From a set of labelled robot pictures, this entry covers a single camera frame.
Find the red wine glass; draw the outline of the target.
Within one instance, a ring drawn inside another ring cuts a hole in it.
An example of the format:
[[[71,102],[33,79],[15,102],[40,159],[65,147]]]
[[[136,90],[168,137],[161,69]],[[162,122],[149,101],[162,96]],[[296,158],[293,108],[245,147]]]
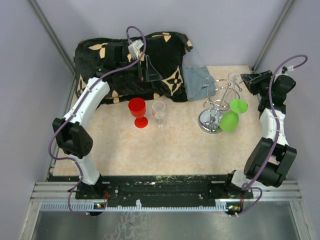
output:
[[[135,97],[129,101],[128,108],[132,116],[135,118],[134,125],[140,129],[145,128],[148,125],[148,119],[145,117],[145,100],[140,97]]]

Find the clear wine glass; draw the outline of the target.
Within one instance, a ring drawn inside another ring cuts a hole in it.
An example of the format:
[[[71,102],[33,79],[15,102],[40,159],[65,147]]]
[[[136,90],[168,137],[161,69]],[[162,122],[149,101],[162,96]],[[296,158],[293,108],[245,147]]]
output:
[[[152,115],[157,120],[158,126],[162,128],[163,119],[166,116],[166,104],[161,100],[155,101],[152,104]]]

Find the green wine glass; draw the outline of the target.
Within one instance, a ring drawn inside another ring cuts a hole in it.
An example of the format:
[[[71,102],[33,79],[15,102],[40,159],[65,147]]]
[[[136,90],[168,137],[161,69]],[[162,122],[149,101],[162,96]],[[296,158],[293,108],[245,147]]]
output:
[[[220,120],[219,126],[225,132],[233,132],[238,124],[239,115],[247,112],[249,106],[246,101],[240,98],[235,98],[230,102],[230,111],[227,112]]]

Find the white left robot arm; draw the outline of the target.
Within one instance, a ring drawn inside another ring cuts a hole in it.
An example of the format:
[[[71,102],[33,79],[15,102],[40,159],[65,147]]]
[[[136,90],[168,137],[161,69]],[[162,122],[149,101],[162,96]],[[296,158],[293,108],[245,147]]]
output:
[[[137,66],[139,77],[143,83],[162,81],[163,77],[155,70],[149,57],[145,54],[147,42],[145,39],[129,41],[128,51],[131,54],[130,64],[112,69],[99,78],[92,77],[74,107],[62,119],[56,118],[53,123],[54,135],[50,140],[48,153],[56,161],[71,160],[79,170],[79,182],[86,184],[86,192],[97,199],[103,195],[104,186],[98,183],[101,174],[98,172],[92,156],[93,139],[86,127],[95,109],[103,98],[110,92],[108,77],[112,74],[127,71]]]

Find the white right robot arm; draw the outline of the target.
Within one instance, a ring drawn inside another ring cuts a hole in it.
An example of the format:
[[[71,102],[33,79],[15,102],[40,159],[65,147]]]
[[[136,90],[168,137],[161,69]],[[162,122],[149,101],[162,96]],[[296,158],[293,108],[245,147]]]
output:
[[[253,187],[260,183],[266,187],[278,188],[286,178],[297,150],[289,146],[284,131],[287,94],[296,86],[296,81],[285,73],[273,76],[268,70],[261,73],[241,74],[248,91],[259,95],[259,120],[262,138],[247,159],[243,170],[228,174],[223,192],[229,198],[236,198],[244,192],[243,184],[254,177]]]

